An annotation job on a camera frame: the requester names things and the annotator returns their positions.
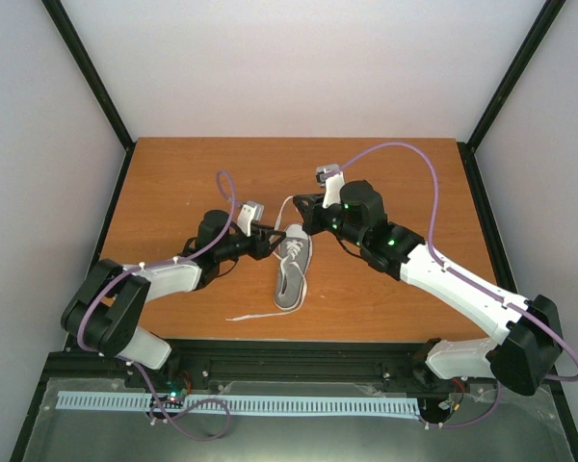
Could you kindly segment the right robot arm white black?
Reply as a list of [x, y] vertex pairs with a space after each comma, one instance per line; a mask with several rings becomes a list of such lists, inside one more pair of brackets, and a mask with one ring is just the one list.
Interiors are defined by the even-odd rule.
[[488, 283], [434, 249], [422, 236], [388, 220], [381, 195], [365, 180], [333, 181], [325, 192], [293, 199], [306, 234], [330, 232], [358, 247], [368, 266], [443, 301], [486, 337], [427, 343], [424, 364], [439, 379], [494, 378], [531, 396], [562, 354], [558, 308]]

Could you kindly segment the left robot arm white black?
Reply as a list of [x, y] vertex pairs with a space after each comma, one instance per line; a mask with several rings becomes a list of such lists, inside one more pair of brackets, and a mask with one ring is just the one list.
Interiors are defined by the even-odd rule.
[[242, 256], [261, 260], [273, 254], [286, 237], [282, 231], [241, 211], [237, 221], [221, 210], [207, 212], [197, 235], [183, 251], [158, 263], [123, 266], [98, 261], [65, 308], [61, 326], [80, 348], [108, 358], [138, 363], [160, 387], [174, 385], [181, 364], [170, 344], [140, 327], [145, 305], [157, 298], [201, 290], [220, 276], [220, 265]]

